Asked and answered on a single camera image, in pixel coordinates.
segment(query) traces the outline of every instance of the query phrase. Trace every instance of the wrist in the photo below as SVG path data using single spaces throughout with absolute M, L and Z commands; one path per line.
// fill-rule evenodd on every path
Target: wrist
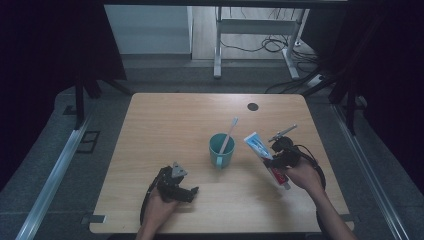
M 140 230 L 139 230 L 139 233 L 138 233 L 139 238 L 137 238 L 137 240 L 139 240 L 139 239 L 140 240 L 151 240 L 151 239 L 153 239 L 153 237 L 156 234 L 157 229 L 158 228 L 155 227 L 154 225 L 146 222 L 145 224 L 143 224 L 140 227 Z

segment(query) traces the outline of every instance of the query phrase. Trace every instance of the teal cup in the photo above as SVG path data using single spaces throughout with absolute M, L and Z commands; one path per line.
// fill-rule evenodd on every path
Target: teal cup
M 230 137 L 228 139 L 227 146 L 224 149 L 222 154 L 219 154 L 222 144 L 225 141 L 226 133 L 218 133 L 211 137 L 209 140 L 209 152 L 211 157 L 212 165 L 217 169 L 223 169 L 230 164 L 231 156 L 234 152 L 234 147 L 236 143 L 234 139 Z

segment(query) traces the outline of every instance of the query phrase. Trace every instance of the dark background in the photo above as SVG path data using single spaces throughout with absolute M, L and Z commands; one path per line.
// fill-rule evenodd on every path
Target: dark background
M 60 91 L 77 77 L 91 93 L 95 79 L 126 76 L 100 3 L 3 1 L 0 29 L 3 188 L 46 125 Z
M 420 70 L 424 24 L 418 6 L 408 1 L 392 3 L 354 75 L 359 93 L 368 102 L 364 114 L 370 125 L 423 192 L 424 77 Z M 318 32 L 319 37 L 311 37 L 318 42 L 308 44 L 313 48 L 317 44 L 322 57 L 337 53 L 340 56 L 336 62 L 342 65 L 350 52 L 346 43 L 352 47 L 357 41 L 352 33 L 367 26 L 367 12 L 318 11 L 311 11 L 304 33 L 313 35 L 308 28 L 327 27 L 327 34 Z M 3 188 L 45 126 L 60 91 L 72 86 L 76 77 L 87 83 L 93 79 L 125 79 L 125 73 L 100 3 L 82 7 L 71 1 L 3 1 L 0 29 Z
M 385 7 L 386 17 L 351 77 L 358 82 L 357 94 L 366 99 L 369 124 L 424 192 L 422 8 L 400 0 L 385 1 Z M 373 16 L 371 9 L 311 10 L 301 39 L 317 51 L 324 69 L 337 72 L 360 40 L 355 35 L 365 31 Z

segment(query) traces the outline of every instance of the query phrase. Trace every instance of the human arm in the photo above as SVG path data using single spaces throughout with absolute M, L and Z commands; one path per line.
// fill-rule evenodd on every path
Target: human arm
M 155 187 L 150 194 L 146 212 L 144 213 L 144 222 L 138 230 L 136 240 L 153 239 L 156 231 L 168 220 L 177 205 L 178 201 L 175 200 L 163 201 Z
M 306 159 L 301 158 L 298 165 L 285 170 L 285 174 L 312 198 L 325 229 L 333 239 L 357 239 L 337 213 L 321 185 L 317 171 Z

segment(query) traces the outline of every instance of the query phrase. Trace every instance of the forearm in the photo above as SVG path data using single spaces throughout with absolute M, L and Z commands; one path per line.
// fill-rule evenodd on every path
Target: forearm
M 328 199 L 324 190 L 308 192 L 330 236 L 337 239 L 357 239 Z

